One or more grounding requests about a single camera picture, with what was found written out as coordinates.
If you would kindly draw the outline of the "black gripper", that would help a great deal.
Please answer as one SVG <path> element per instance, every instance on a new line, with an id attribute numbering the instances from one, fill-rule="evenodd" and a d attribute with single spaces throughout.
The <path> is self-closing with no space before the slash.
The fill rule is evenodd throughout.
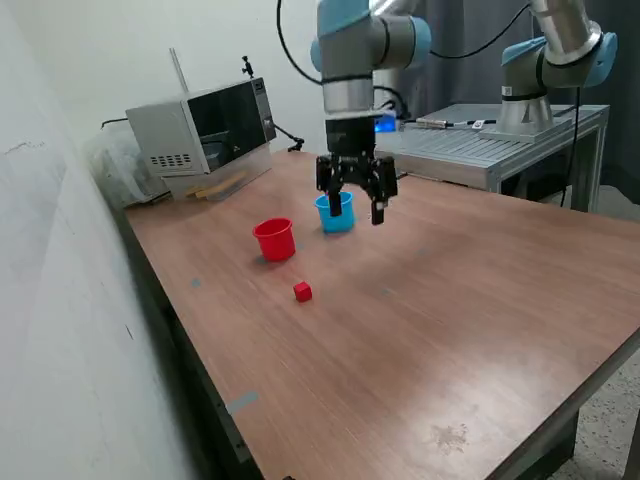
<path id="1" fill-rule="evenodd" d="M 325 121 L 329 157 L 316 158 L 316 187 L 329 202 L 330 215 L 342 214 L 342 185 L 363 188 L 371 200 L 371 222 L 384 223 L 385 209 L 398 195 L 397 173 L 392 157 L 374 158 L 373 116 Z"/>

